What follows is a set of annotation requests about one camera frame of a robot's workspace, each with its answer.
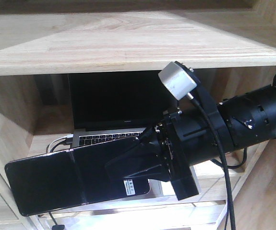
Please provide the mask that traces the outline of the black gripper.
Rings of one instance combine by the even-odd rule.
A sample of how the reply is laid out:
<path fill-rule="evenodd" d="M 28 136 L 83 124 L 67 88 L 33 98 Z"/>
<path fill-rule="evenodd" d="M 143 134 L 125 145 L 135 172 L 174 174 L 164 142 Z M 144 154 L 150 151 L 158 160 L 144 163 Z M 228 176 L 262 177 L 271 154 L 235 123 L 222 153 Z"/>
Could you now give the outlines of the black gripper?
<path fill-rule="evenodd" d="M 111 180 L 154 179 L 170 182 L 178 200 L 199 194 L 191 166 L 231 150 L 231 137 L 218 110 L 200 108 L 179 114 L 174 105 L 155 107 L 157 138 L 112 142 L 117 156 L 105 163 Z"/>

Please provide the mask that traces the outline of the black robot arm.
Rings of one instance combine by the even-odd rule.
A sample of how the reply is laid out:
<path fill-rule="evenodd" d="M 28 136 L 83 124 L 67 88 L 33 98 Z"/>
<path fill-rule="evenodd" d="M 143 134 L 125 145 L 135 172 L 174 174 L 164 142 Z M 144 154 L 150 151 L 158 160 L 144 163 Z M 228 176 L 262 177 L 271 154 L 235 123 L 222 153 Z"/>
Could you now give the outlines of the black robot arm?
<path fill-rule="evenodd" d="M 171 182 L 178 200 L 199 194 L 191 167 L 220 155 L 276 138 L 276 75 L 273 83 L 217 104 L 201 85 L 195 107 L 165 113 L 159 132 L 147 129 L 137 147 L 108 161 L 112 180 L 147 178 Z"/>

